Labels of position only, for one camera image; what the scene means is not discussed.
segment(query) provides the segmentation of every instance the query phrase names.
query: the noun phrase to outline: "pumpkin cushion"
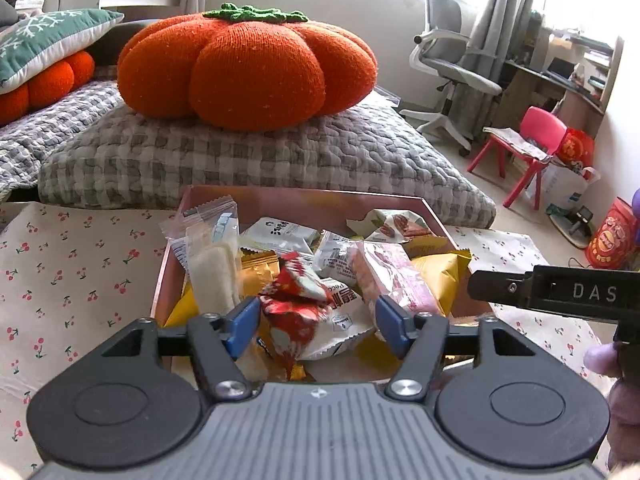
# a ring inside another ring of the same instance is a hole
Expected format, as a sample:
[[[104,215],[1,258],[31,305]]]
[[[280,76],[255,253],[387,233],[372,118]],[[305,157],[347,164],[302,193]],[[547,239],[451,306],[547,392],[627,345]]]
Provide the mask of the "pumpkin cushion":
[[[197,115],[248,132],[335,114],[375,86],[376,58],[356,35],[299,11],[222,9],[154,23],[126,44],[118,88],[153,118]]]
[[[60,101],[88,83],[94,69],[94,59],[81,50],[44,69],[15,90],[0,94],[0,126]]]

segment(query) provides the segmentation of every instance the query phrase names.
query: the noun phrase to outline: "red plastic chair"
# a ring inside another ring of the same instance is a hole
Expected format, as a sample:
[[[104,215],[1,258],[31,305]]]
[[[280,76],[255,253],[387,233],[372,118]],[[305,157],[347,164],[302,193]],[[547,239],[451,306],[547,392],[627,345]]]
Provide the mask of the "red plastic chair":
[[[564,123],[558,119],[556,116],[550,114],[549,112],[545,112],[540,108],[536,108],[532,106],[527,110],[527,113],[524,114],[522,118],[522,122],[520,123],[520,136],[525,139],[532,139],[536,141],[537,146],[546,152],[549,155],[549,158],[546,161],[537,160],[526,153],[521,153],[518,151],[512,144],[505,142],[505,140],[498,137],[496,134],[491,133],[489,135],[489,140],[482,147],[478,156],[473,160],[473,162],[469,165],[466,170],[471,173],[474,168],[478,165],[478,162],[486,155],[489,149],[492,146],[495,146],[498,149],[498,170],[500,171],[500,176],[504,178],[505,169],[504,169],[504,152],[507,150],[510,153],[513,153],[517,158],[524,160],[529,167],[527,171],[522,176],[522,178],[516,184],[516,187],[513,188],[511,193],[509,193],[508,197],[502,203],[505,207],[510,207],[511,203],[518,197],[520,192],[529,185],[529,182],[536,177],[536,199],[534,208],[538,210],[540,208],[540,185],[542,183],[542,170],[546,168],[546,165],[549,163],[552,155],[555,155],[556,151],[562,145],[562,140],[566,135],[566,126]]]

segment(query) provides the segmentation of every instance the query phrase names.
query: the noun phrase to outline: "pumpkin stem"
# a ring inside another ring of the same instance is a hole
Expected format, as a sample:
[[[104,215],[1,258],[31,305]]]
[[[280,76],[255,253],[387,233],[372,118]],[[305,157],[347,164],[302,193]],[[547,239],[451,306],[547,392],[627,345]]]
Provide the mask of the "pumpkin stem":
[[[301,23],[308,22],[306,17],[299,10],[293,12],[282,12],[280,9],[256,9],[254,6],[245,5],[238,7],[235,4],[222,4],[217,10],[203,12],[205,18],[217,18],[226,22],[265,22],[275,23]]]

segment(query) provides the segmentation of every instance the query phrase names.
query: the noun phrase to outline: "child's chair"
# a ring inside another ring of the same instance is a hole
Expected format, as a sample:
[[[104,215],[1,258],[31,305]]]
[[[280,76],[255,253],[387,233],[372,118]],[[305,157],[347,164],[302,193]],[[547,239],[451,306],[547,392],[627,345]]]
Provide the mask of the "child's chair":
[[[466,170],[471,173],[489,149],[495,146],[498,149],[498,170],[500,171],[500,176],[504,178],[504,152],[507,150],[513,153],[517,158],[524,160],[529,167],[502,205],[510,207],[511,203],[535,176],[536,199],[534,208],[538,210],[540,208],[542,170],[546,168],[551,157],[555,155],[562,144],[566,134],[564,123],[549,112],[532,106],[522,118],[520,133],[511,128],[484,128],[483,131],[489,133],[489,140]],[[532,139],[539,147],[527,142],[527,139]]]

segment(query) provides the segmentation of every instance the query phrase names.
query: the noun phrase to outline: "box of snacks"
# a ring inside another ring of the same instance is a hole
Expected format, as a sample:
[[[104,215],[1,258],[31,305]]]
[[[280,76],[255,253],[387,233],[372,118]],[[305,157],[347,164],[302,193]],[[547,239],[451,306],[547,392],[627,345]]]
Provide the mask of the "box of snacks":
[[[161,228],[151,315],[176,326],[257,296],[260,327],[237,361],[256,382],[391,376],[399,361],[374,319],[383,294],[409,313],[491,312],[466,293],[471,254],[420,198],[192,186]]]

